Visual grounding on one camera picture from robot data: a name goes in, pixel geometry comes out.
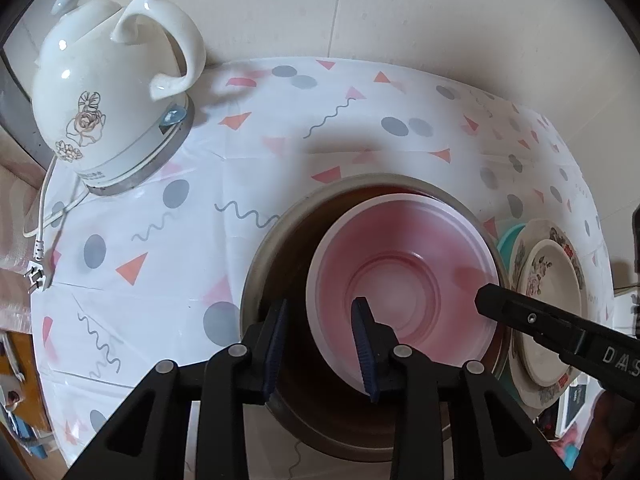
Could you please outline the person right hand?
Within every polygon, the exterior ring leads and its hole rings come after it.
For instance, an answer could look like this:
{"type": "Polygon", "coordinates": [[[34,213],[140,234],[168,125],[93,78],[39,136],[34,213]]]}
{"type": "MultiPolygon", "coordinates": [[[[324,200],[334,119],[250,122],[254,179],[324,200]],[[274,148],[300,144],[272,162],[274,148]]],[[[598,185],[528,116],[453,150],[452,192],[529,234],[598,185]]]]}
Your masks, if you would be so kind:
{"type": "Polygon", "coordinates": [[[639,478],[639,404],[603,390],[573,468],[576,479],[639,478]]]}

